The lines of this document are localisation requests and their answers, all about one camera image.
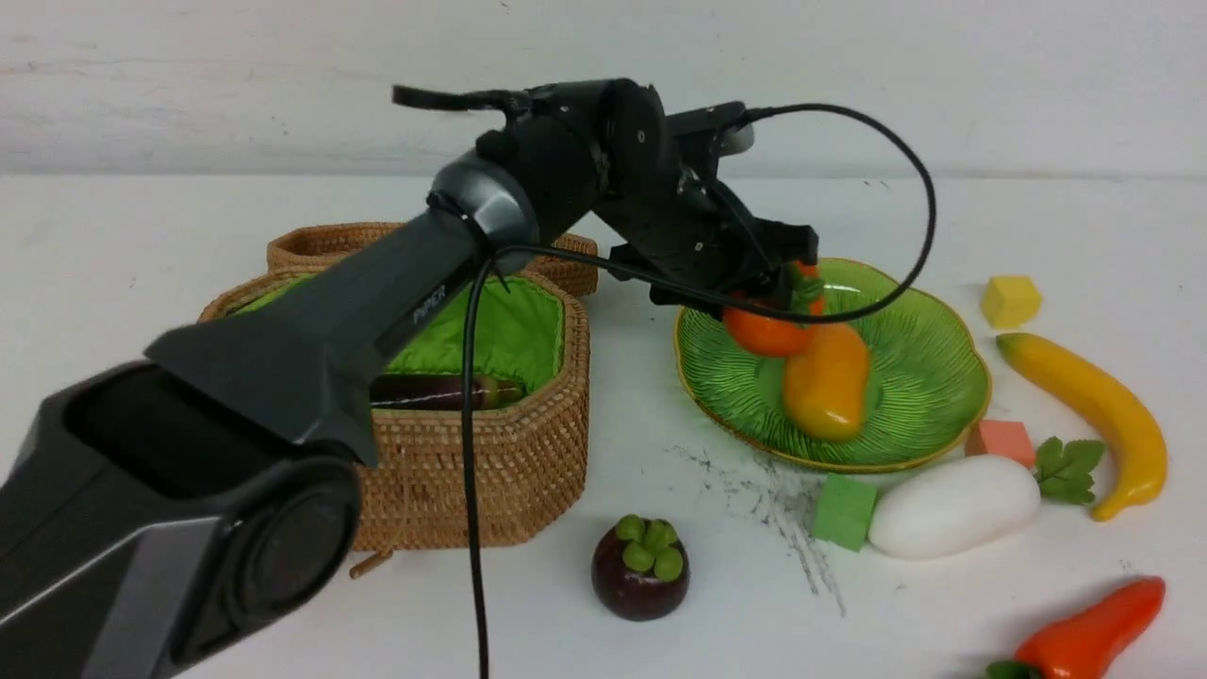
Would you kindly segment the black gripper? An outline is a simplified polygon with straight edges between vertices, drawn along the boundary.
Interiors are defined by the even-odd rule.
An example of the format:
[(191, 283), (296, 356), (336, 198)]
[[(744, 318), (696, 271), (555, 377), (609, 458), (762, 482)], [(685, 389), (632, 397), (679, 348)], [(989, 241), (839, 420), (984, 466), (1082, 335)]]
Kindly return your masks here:
[(795, 262), (818, 263), (811, 226), (756, 218), (719, 178), (717, 130), (753, 124), (742, 103), (667, 115), (625, 105), (606, 133), (610, 188), (594, 212), (622, 238), (613, 261), (667, 282), (724, 295), (770, 298)]

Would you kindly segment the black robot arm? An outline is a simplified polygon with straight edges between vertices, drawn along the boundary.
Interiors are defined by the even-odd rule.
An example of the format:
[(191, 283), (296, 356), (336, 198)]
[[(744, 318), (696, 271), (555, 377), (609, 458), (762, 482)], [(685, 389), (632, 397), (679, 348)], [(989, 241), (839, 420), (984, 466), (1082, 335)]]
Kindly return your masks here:
[(715, 177), (768, 110), (669, 116), (630, 80), (392, 99), (505, 127), (404, 227), (39, 406), (2, 485), (5, 678), (173, 678), (307, 605), (356, 535), (373, 379), (483, 273), (525, 267), (588, 212), (626, 240), (626, 273), (676, 291), (777, 288), (816, 246)]

